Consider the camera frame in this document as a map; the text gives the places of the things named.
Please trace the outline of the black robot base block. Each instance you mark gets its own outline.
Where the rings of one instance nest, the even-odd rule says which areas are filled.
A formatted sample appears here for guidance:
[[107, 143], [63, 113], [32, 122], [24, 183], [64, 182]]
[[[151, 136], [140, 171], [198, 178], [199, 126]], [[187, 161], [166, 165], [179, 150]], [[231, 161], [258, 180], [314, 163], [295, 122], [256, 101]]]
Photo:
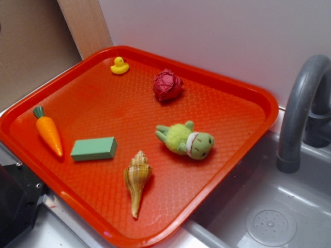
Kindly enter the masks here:
[[8, 247], [35, 225], [45, 185], [25, 164], [1, 166], [1, 247]]

